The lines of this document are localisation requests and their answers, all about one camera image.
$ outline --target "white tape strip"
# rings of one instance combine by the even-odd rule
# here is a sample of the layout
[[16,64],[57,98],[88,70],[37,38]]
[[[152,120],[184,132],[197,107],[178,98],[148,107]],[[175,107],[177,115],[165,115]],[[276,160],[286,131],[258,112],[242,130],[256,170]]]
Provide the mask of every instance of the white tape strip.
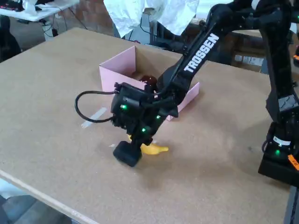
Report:
[[[100,116],[102,116],[105,112],[106,112],[107,108],[105,107],[102,107],[101,109],[99,109],[94,115],[92,115],[90,117],[90,119],[93,119],[93,120],[97,120],[99,119]],[[92,122],[90,121],[85,121],[83,124],[81,124],[81,126],[83,128],[87,128],[89,127],[90,125],[92,124]]]
[[289,146],[289,145],[291,144],[290,141],[283,141],[283,140],[279,139],[279,138],[276,137],[276,136],[274,136],[273,140],[274,140],[276,143],[278,143],[278,144],[280,144],[280,145],[282,145],[282,146]]

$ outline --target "white cloth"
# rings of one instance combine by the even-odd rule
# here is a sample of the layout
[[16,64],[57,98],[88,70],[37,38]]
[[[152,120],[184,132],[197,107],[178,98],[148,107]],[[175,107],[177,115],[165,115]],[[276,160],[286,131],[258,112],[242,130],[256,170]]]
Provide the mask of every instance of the white cloth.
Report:
[[37,0],[23,0],[24,11],[30,15],[36,15],[36,5]]
[[181,35],[196,14],[199,0],[104,0],[120,36],[139,26],[142,13],[150,8],[150,21],[158,21]]

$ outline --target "cardboard box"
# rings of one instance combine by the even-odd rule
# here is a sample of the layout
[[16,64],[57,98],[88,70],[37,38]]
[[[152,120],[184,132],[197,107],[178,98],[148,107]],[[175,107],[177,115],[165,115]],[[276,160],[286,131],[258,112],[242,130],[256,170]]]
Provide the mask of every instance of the cardboard box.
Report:
[[[144,90],[145,83],[139,81],[144,75],[160,77],[161,74],[178,60],[164,54],[133,46],[100,64],[100,78],[103,91],[114,91],[115,83],[128,83]],[[199,93],[196,83],[178,106],[180,112]]]

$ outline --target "black cable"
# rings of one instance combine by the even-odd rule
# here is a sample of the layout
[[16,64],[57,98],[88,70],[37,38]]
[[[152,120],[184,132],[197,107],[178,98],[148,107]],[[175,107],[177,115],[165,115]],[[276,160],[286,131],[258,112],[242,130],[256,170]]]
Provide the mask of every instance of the black cable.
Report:
[[148,31],[145,31],[145,30],[141,27],[141,24],[142,24],[142,17],[141,17],[141,19],[140,19],[140,28],[142,29],[142,31],[145,32],[145,33],[147,33],[147,34],[153,35],[153,36],[155,36],[156,38],[158,38],[157,35],[152,34],[152,33],[148,32]]
[[265,148],[266,148],[266,145],[268,144],[268,140],[266,139],[266,141],[263,142],[262,144],[262,152],[265,153]]
[[113,94],[115,94],[115,92],[85,91],[85,92],[80,93],[75,99],[75,110],[79,114],[79,116],[81,118],[83,118],[84,120],[90,121],[92,123],[104,123],[104,122],[110,121],[113,118],[113,116],[110,118],[104,119],[104,120],[93,120],[93,119],[86,117],[85,115],[83,115],[81,113],[81,111],[78,108],[78,101],[81,98],[81,96],[86,95],[86,94],[113,95]]
[[[38,6],[38,7],[40,7],[40,8],[59,8],[59,7],[57,7],[57,6],[47,6],[47,7]],[[63,14],[64,24],[65,24],[65,30],[67,30],[67,24],[66,24],[66,19],[65,19],[64,11],[63,11],[61,8],[59,8],[59,9],[60,9],[60,11],[61,11],[62,14]]]
[[133,33],[133,30],[131,31],[131,34],[130,34],[130,37],[129,37],[128,41],[131,39],[131,35],[132,35],[132,33]]
[[71,11],[71,13],[74,15],[74,17],[82,24],[82,26],[84,26],[85,27],[85,29],[87,29],[87,27],[84,25],[84,23],[80,20],[80,19],[78,19],[78,17],[76,16],[76,14],[74,14],[74,12],[69,8],[69,10]]

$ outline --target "floor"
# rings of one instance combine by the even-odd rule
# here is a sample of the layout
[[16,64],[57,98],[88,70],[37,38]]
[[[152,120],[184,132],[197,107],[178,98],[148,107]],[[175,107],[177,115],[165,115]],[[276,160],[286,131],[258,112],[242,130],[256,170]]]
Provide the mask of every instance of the floor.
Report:
[[[73,27],[84,28],[76,20],[67,20],[66,23],[67,29]],[[103,28],[93,24],[85,25],[89,30],[113,35],[112,28]],[[58,30],[59,34],[66,31],[63,18],[55,17],[52,26]],[[11,34],[15,36],[23,51],[45,41],[43,29],[39,23],[23,24],[11,18]],[[10,224],[72,224],[70,218],[31,196],[11,197],[3,204],[3,208],[7,213]]]
[[[13,36],[15,36],[22,50],[27,50],[45,41],[43,29],[40,23],[31,22],[29,24],[23,24],[18,22],[14,18],[11,18],[10,20],[11,20],[10,32]],[[66,31],[65,22],[62,17],[61,18],[52,17],[50,21],[52,23],[52,26],[58,30],[59,34]],[[84,28],[77,20],[66,20],[66,24],[67,24],[67,29],[71,29],[73,27]],[[85,26],[88,28],[88,30],[103,33],[106,35],[113,35],[112,28],[104,28],[101,26],[96,26],[94,24],[85,24]]]

